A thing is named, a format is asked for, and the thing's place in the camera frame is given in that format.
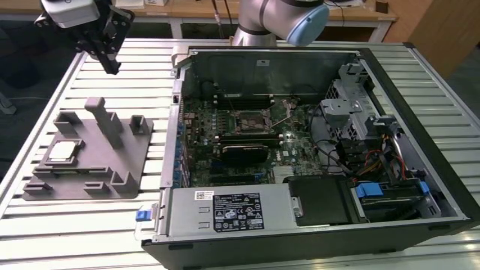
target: warning label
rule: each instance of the warning label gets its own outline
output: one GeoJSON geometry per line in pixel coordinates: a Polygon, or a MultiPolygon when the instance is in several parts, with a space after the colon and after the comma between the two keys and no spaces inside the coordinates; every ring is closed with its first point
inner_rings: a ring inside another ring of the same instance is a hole
{"type": "Polygon", "coordinates": [[[265,229],[261,193],[215,195],[214,220],[217,232],[265,229]]]}

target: blue drive latch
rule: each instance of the blue drive latch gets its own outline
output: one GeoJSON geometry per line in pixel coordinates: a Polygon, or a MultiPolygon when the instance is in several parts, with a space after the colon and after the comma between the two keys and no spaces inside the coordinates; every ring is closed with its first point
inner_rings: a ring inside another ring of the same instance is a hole
{"type": "Polygon", "coordinates": [[[137,211],[135,220],[138,222],[151,221],[153,220],[153,210],[139,210],[139,211],[137,211]]]}
{"type": "Polygon", "coordinates": [[[383,191],[382,191],[381,185],[378,183],[361,184],[355,188],[355,191],[358,192],[359,198],[383,195],[383,191]]]}

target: metal table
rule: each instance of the metal table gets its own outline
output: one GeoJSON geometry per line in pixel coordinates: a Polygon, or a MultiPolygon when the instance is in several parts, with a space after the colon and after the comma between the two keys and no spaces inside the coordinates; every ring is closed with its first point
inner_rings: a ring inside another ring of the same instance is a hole
{"type": "MultiPolygon", "coordinates": [[[[121,51],[119,75],[107,75],[86,54],[77,55],[53,99],[30,134],[0,185],[0,268],[3,269],[163,269],[135,239],[135,212],[159,198],[161,170],[174,78],[174,46],[227,45],[223,40],[130,39],[121,51]],[[23,186],[33,176],[57,127],[61,110],[82,110],[86,98],[103,96],[119,117],[143,114],[155,119],[155,133],[142,179],[142,191],[131,200],[26,201],[23,186]]],[[[443,154],[480,201],[480,121],[415,49],[403,44],[315,43],[315,47],[370,47],[443,154]]],[[[386,100],[381,103],[389,111],[386,100]]],[[[478,269],[479,227],[438,237],[390,254],[357,255],[230,269],[478,269]]],[[[154,223],[142,233],[154,233],[154,223]]]]}

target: cable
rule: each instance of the cable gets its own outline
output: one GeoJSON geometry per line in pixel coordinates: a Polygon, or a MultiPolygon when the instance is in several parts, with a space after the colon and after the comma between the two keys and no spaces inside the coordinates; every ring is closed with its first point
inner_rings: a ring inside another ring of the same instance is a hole
{"type": "Polygon", "coordinates": [[[370,155],[374,154],[374,153],[377,153],[377,152],[382,152],[382,150],[371,150],[371,151],[369,151],[367,156],[366,156],[366,164],[365,164],[365,166],[367,166],[367,164],[369,164],[369,157],[370,157],[370,155]]]}
{"type": "Polygon", "coordinates": [[[225,39],[226,35],[225,35],[225,30],[223,30],[223,21],[221,19],[219,7],[218,7],[218,3],[215,1],[217,0],[213,0],[213,5],[214,5],[214,9],[215,9],[215,20],[218,21],[218,24],[219,24],[221,39],[225,39]]]}
{"type": "Polygon", "coordinates": [[[225,2],[226,2],[226,7],[227,7],[229,19],[231,20],[231,34],[235,34],[231,8],[229,7],[227,0],[225,0],[225,2]]]}
{"type": "Polygon", "coordinates": [[[394,155],[394,157],[401,161],[402,178],[406,180],[407,176],[406,176],[406,163],[405,163],[405,160],[398,155],[394,155]]]}
{"type": "Polygon", "coordinates": [[[345,7],[351,7],[353,5],[351,4],[347,4],[347,5],[339,5],[338,3],[333,2],[334,4],[329,4],[326,2],[326,5],[331,6],[331,7],[339,7],[341,8],[341,11],[342,11],[342,27],[346,26],[346,15],[345,15],[345,7]]]}

